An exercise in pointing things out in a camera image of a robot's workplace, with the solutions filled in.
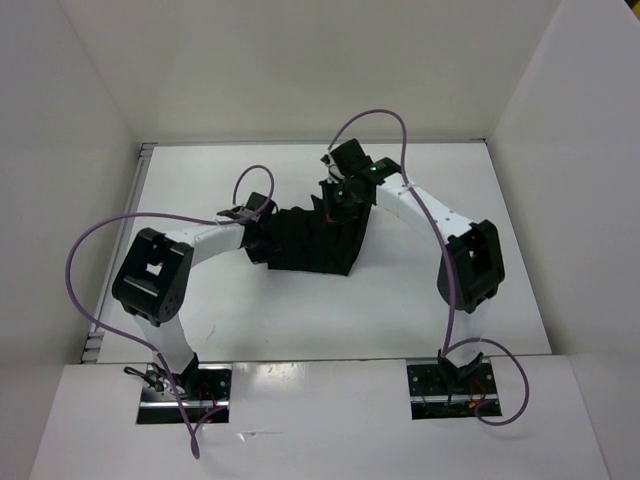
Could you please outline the black pleated skirt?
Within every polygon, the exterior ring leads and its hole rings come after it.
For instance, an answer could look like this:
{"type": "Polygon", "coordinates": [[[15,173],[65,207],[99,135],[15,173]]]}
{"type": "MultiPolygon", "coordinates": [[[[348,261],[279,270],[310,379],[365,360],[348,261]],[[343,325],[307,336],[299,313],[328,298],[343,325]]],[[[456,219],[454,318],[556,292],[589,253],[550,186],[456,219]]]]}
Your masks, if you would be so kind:
{"type": "Polygon", "coordinates": [[[265,263],[270,270],[347,276],[356,262],[368,220],[328,220],[322,200],[312,198],[313,208],[281,209],[277,206],[259,222],[268,225],[279,251],[265,263]]]}

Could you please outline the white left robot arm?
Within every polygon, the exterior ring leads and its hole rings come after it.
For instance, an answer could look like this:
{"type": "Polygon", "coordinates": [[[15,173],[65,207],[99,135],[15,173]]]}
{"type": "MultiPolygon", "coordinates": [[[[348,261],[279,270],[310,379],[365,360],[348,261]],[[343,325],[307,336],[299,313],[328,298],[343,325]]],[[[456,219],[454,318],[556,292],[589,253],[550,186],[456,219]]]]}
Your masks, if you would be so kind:
{"type": "Polygon", "coordinates": [[[197,355],[179,317],[193,267],[213,257],[244,249],[250,260],[264,263],[277,250],[266,227],[223,221],[162,233],[138,232],[112,285],[112,296],[131,315],[167,371],[163,386],[176,399],[192,397],[199,387],[197,355]]]}

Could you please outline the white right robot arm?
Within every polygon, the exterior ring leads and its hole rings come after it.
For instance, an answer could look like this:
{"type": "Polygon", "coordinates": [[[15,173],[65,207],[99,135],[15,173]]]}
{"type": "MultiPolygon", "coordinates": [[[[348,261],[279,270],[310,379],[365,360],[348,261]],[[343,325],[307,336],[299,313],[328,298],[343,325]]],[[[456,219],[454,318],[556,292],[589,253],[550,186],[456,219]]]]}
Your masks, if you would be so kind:
{"type": "Polygon", "coordinates": [[[436,286],[449,308],[438,380],[450,393],[473,381],[471,364],[481,354],[483,304],[505,279],[497,227],[462,216],[401,173],[383,174],[380,167],[320,182],[330,212],[351,213],[371,203],[399,218],[423,237],[433,236],[441,249],[436,286]]]}

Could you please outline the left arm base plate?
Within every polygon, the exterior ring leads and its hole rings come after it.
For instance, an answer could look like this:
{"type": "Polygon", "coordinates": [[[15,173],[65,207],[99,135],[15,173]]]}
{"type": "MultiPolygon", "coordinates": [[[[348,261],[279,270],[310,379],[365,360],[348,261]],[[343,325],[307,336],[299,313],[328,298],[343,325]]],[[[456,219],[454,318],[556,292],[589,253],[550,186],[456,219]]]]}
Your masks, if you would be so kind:
{"type": "MultiPolygon", "coordinates": [[[[171,384],[156,364],[148,364],[142,371],[127,366],[123,371],[142,380],[138,425],[183,421],[171,384]]],[[[192,424],[229,422],[232,373],[230,364],[200,364],[194,379],[187,381],[176,377],[177,392],[192,424]]]]}

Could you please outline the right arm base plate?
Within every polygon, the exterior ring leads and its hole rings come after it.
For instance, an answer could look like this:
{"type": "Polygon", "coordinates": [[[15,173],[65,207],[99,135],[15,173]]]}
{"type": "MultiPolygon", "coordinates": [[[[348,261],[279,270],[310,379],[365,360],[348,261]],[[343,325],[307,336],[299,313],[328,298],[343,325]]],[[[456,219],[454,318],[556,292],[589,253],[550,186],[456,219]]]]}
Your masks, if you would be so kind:
{"type": "Polygon", "coordinates": [[[486,417],[502,415],[492,364],[483,359],[465,379],[445,379],[436,359],[406,363],[409,401],[413,420],[474,417],[475,408],[486,417]]]}

